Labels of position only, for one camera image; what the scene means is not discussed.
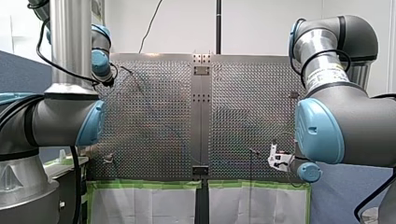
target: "perforated metal panel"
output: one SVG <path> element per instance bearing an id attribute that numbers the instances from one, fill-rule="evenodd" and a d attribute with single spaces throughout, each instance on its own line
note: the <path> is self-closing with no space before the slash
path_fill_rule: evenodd
<path id="1" fill-rule="evenodd" d="M 191 179 L 191 56 L 112 55 L 121 69 L 106 102 L 92 179 Z M 104 162 L 113 157 L 113 162 Z"/>
<path id="2" fill-rule="evenodd" d="M 92 149 L 91 179 L 189 180 L 191 154 L 196 164 L 208 153 L 212 179 L 285 181 L 266 159 L 278 133 L 293 133 L 298 99 L 290 93 L 304 93 L 286 57 L 213 55 L 205 76 L 194 74 L 192 55 L 118 54 L 112 61 L 132 74 L 121 69 L 113 89 L 98 90 L 106 122 Z M 291 136 L 277 140 L 279 150 L 293 151 Z"/>
<path id="3" fill-rule="evenodd" d="M 281 180 L 267 164 L 271 141 L 293 133 L 292 91 L 303 94 L 286 57 L 214 56 L 212 59 L 210 177 Z M 293 138 L 280 135 L 278 150 L 292 152 Z M 250 149 L 261 152 L 258 158 Z"/>

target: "blue joint cap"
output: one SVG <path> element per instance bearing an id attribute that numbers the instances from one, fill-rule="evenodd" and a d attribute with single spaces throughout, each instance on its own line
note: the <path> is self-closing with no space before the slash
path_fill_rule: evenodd
<path id="1" fill-rule="evenodd" d="M 94 31 L 99 31 L 99 33 L 101 33 L 101 34 L 103 34 L 103 33 L 105 32 L 105 34 L 107 34 L 108 37 L 110 37 L 110 31 L 109 31 L 105 26 L 103 26 L 103 25 L 97 25 L 97 24 L 95 24 L 95 26 L 92 26 L 92 29 L 93 29 Z"/>
<path id="2" fill-rule="evenodd" d="M 92 71 L 99 77 L 105 77 L 110 73 L 108 57 L 99 49 L 92 51 Z"/>
<path id="3" fill-rule="evenodd" d="M 76 140 L 77 147 L 96 144 L 102 134 L 105 120 L 105 103 L 97 101 L 81 125 Z"/>
<path id="4" fill-rule="evenodd" d="M 315 183 L 320 180 L 322 171 L 313 162 L 305 162 L 297 169 L 297 175 L 305 182 Z"/>
<path id="5" fill-rule="evenodd" d="M 6 105 L 20 100 L 26 96 L 34 95 L 31 92 L 3 92 L 0 93 L 0 105 Z"/>
<path id="6" fill-rule="evenodd" d="M 321 101 L 300 101 L 295 113 L 295 138 L 311 161 L 340 163 L 344 158 L 344 137 L 332 112 Z"/>

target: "metal pole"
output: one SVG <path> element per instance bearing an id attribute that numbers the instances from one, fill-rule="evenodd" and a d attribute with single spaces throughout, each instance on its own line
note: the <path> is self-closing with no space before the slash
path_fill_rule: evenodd
<path id="1" fill-rule="evenodd" d="M 216 7 L 216 54 L 221 54 L 221 0 Z"/>
<path id="2" fill-rule="evenodd" d="M 92 77 L 91 0 L 50 0 L 52 61 L 83 77 Z M 52 68 L 46 93 L 97 94 L 89 81 Z"/>

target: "gray robot arm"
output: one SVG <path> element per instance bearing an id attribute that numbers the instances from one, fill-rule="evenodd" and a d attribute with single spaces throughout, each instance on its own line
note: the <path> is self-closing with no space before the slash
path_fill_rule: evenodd
<path id="1" fill-rule="evenodd" d="M 59 185 L 48 180 L 38 148 L 95 144 L 105 108 L 90 81 L 92 71 L 100 83 L 111 85 L 114 78 L 108 61 L 109 32 L 91 26 L 91 0 L 50 2 L 48 10 L 49 1 L 30 1 L 40 6 L 35 12 L 42 20 L 41 13 L 50 12 L 52 63 L 64 70 L 52 68 L 52 85 L 44 95 L 0 94 L 0 217 L 6 223 L 58 222 Z M 77 156 L 74 164 L 77 171 Z M 76 177 L 79 189 L 78 172 Z M 77 194 L 75 219 L 79 198 Z"/>
<path id="2" fill-rule="evenodd" d="M 305 21 L 293 46 L 295 59 L 306 68 L 301 76 L 307 95 L 295 115 L 295 137 L 302 153 L 311 161 L 393 167 L 396 102 L 370 99 L 359 82 L 368 69 L 348 77 L 341 62 L 345 58 L 332 51 L 349 55 L 352 70 L 376 59 L 373 28 L 352 16 Z"/>

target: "white cloth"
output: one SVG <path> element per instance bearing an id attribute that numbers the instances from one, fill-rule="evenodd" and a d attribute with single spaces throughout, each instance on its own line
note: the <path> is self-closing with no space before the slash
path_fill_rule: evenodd
<path id="1" fill-rule="evenodd" d="M 193 224 L 196 189 L 96 189 L 93 224 Z"/>
<path id="2" fill-rule="evenodd" d="M 307 224 L 307 189 L 209 189 L 210 223 Z"/>

